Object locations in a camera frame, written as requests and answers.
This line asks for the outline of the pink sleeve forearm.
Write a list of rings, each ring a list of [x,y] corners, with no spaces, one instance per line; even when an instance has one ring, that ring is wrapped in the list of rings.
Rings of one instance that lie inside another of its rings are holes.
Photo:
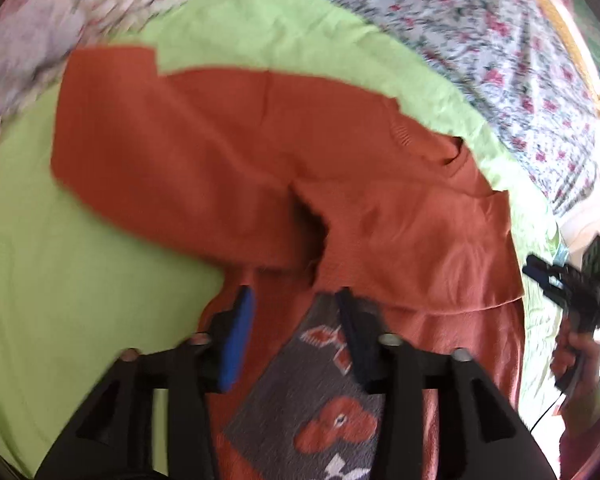
[[[559,440],[560,478],[571,479],[600,443],[600,382],[574,394],[560,409],[565,431]]]

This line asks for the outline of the person's right hand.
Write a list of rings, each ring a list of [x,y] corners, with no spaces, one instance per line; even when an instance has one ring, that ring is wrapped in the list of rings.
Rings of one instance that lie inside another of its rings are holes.
[[[563,320],[550,370],[556,380],[567,375],[564,404],[584,398],[600,383],[600,344],[591,333],[577,333],[568,320]]]

